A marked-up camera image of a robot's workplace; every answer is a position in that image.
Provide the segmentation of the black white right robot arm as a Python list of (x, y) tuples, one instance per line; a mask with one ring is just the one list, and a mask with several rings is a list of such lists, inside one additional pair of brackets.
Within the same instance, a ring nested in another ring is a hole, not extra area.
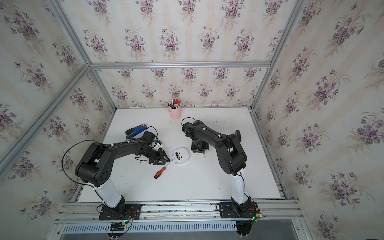
[(248, 157), (241, 145), (241, 132), (226, 135), (209, 128), (200, 120), (182, 124), (182, 131), (192, 141), (191, 150), (204, 154), (212, 146), (217, 154), (222, 170), (232, 177), (232, 210), (236, 217), (245, 214), (260, 216), (260, 209), (256, 202), (247, 194), (245, 183), (245, 167)]

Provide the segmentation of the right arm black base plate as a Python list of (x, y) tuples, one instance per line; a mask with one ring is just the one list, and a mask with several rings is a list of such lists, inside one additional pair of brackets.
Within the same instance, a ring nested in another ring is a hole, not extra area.
[(222, 219), (245, 218), (253, 221), (262, 216), (256, 202), (248, 200), (239, 205), (236, 202), (221, 202), (216, 205), (216, 210)]

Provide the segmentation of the white square alarm clock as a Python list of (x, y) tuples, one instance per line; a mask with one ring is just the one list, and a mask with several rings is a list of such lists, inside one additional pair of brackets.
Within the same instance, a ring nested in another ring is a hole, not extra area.
[[(180, 155), (181, 159), (179, 161), (176, 158), (175, 153), (178, 153)], [(187, 148), (181, 147), (181, 148), (178, 148), (178, 149), (173, 151), (173, 158), (174, 158), (175, 163), (180, 165), (180, 164), (186, 163), (190, 159), (190, 154), (189, 154)]]

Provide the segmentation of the orange handled screwdriver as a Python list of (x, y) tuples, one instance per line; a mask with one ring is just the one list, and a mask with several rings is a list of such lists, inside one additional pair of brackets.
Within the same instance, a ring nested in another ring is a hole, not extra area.
[(161, 175), (162, 175), (162, 173), (167, 169), (167, 166), (170, 164), (170, 163), (172, 163), (173, 162), (173, 160), (171, 160), (169, 163), (167, 163), (164, 167), (162, 167), (155, 175), (154, 175), (154, 178), (155, 179), (158, 179)]

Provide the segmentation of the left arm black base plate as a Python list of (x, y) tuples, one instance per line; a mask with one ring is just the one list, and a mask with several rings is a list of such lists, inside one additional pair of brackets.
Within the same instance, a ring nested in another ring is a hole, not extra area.
[(116, 208), (110, 208), (103, 204), (99, 215), (99, 221), (122, 221), (129, 218), (138, 220), (140, 217), (141, 209), (141, 204), (121, 204)]

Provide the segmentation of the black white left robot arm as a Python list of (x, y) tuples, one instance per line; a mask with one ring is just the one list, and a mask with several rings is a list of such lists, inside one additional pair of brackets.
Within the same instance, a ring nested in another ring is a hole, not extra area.
[(111, 180), (113, 165), (115, 160), (128, 155), (144, 156), (152, 165), (166, 165), (171, 161), (162, 147), (152, 147), (148, 141), (142, 139), (116, 144), (96, 142), (83, 155), (75, 175), (92, 186), (106, 207), (115, 209), (124, 200)]

